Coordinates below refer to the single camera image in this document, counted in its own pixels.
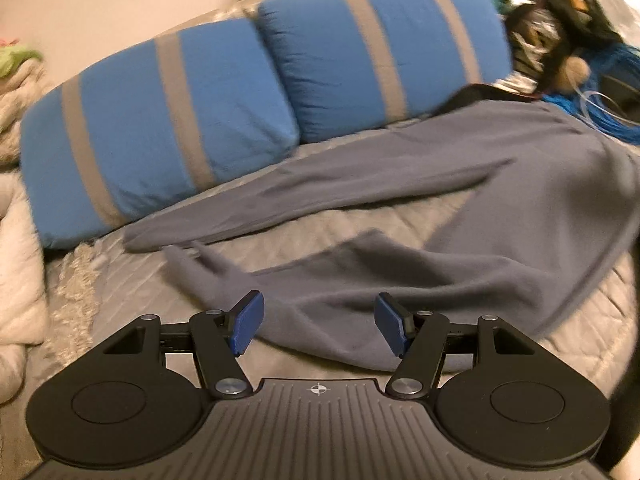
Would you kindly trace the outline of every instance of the crosshair logo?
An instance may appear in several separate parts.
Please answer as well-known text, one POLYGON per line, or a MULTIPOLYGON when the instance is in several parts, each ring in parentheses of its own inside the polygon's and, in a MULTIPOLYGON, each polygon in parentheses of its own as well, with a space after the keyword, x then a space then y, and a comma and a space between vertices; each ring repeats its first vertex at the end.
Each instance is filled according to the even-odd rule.
POLYGON ((317 396, 321 396, 331 388, 327 388, 324 384, 314 384, 311 388, 307 388, 311 393, 316 394, 317 396))

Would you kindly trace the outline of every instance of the blue cable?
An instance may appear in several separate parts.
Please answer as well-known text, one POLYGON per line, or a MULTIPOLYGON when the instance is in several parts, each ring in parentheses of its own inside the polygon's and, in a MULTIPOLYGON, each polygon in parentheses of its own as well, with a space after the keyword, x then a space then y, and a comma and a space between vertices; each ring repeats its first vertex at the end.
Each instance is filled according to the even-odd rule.
MULTIPOLYGON (((624 67, 629 79, 634 81, 633 86, 640 89, 640 50, 626 45, 618 44, 612 46, 606 50, 597 52, 589 59, 586 59, 591 69, 591 75, 585 81, 584 85, 580 87, 582 94, 590 91, 599 90, 600 76, 603 73, 609 72, 614 66, 620 64, 624 67)), ((590 123, 589 119, 601 132, 609 134, 620 140, 624 140, 629 144, 640 145, 640 126, 633 124, 622 123, 610 114, 607 114, 600 108, 608 108, 607 103, 603 101, 601 95, 592 94, 588 96, 586 102, 584 102, 583 95, 576 94, 573 97, 565 97, 561 94, 550 94, 542 97, 543 101, 555 104, 562 108, 565 112, 578 117, 590 123), (585 120, 582 113, 582 107, 586 106, 589 117, 585 120)))

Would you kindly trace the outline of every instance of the clutter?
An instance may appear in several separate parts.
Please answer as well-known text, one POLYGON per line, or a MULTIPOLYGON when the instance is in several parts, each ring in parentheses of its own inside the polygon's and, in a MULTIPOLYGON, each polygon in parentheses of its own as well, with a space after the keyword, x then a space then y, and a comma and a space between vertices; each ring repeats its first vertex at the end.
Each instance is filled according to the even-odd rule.
POLYGON ((537 81, 537 92, 547 89, 569 53, 569 46, 561 40, 561 24, 548 10, 531 2, 512 10, 505 27, 514 69, 537 81))
POLYGON ((581 57, 569 56, 562 63, 556 75, 556 91, 563 95, 570 95, 576 88, 587 81, 591 75, 589 65, 581 57))
POLYGON ((574 96, 552 94, 543 99, 604 134, 640 145, 640 50, 616 45, 593 53, 589 67, 590 76, 583 86, 574 87, 574 96))
POLYGON ((574 48, 606 48, 622 42, 598 0, 545 0, 545 3, 562 22, 574 48))
POLYGON ((494 86, 508 92, 531 95, 535 92, 537 84, 535 79, 513 70, 507 77, 498 79, 494 86))
POLYGON ((626 44, 640 47, 640 0, 597 0, 626 44))

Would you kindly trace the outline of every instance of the white fluffy blanket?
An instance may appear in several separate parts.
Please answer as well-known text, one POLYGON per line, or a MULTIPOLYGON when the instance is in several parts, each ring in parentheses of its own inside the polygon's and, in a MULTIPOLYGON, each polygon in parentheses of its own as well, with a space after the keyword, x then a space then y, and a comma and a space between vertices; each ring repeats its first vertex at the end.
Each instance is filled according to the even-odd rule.
POLYGON ((20 119, 49 88, 43 64, 28 59, 8 77, 0 78, 0 168, 20 157, 20 119))
POLYGON ((25 345, 47 329, 44 261, 18 171, 0 173, 0 403, 18 391, 25 345))

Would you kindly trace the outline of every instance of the circular pad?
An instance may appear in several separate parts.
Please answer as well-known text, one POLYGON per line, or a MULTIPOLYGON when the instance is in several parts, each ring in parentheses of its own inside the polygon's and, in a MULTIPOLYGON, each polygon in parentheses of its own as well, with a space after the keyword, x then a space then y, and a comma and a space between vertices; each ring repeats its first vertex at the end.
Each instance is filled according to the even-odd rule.
POLYGON ((494 410, 514 422, 539 424, 564 410, 564 399, 546 384, 514 381, 498 386, 491 394, 494 410))
POLYGON ((549 468, 589 456, 609 425, 600 391, 564 363, 505 355, 451 378, 435 413, 445 433, 482 460, 549 468))
POLYGON ((66 368, 33 394, 27 425, 44 458, 85 468, 134 466, 179 446, 196 428, 202 401, 189 380, 117 357, 125 358, 66 368))
POLYGON ((140 413, 145 404, 142 388, 121 381, 89 384, 71 402, 80 418, 96 424, 124 422, 140 413))

